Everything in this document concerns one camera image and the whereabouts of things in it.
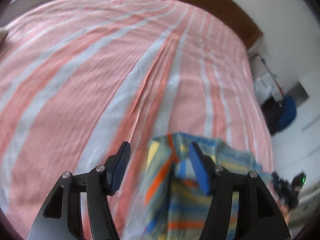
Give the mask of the striped knit sweater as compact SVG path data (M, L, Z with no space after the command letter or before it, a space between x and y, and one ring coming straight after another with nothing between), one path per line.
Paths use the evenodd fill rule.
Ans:
M265 184L271 181L271 169L257 162L252 152L236 150L222 139L182 132L154 137L143 181L143 239L198 239L201 234L211 198L197 182L188 153L191 142L231 172L246 174L253 170Z

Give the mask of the black jacket on chair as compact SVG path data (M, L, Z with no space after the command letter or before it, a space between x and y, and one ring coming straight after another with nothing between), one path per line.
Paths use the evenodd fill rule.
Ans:
M278 119L284 112L283 103L275 101L274 98L269 98L263 103L261 110L270 135L276 134L278 131Z

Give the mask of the pink striped bed cover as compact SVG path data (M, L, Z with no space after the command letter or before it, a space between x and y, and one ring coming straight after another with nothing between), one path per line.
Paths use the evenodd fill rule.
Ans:
M131 144L110 198L121 239L143 239L154 137L222 139L273 169L247 48L177 0L55 0L6 26L1 46L1 209L26 238L65 171L89 172Z

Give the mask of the white desk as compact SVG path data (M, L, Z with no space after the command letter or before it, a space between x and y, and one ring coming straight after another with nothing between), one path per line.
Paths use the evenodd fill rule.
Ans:
M284 92L277 82L277 75L270 70L265 59L255 53L249 62L254 93L259 105L262 106L269 98L273 98L276 102L282 101L285 97Z

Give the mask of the blue garment on chair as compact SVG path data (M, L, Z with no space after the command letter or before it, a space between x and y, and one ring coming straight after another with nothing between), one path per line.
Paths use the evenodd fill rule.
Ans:
M278 132L288 128L297 116L297 106L293 97L286 96L281 102L282 112L277 120Z

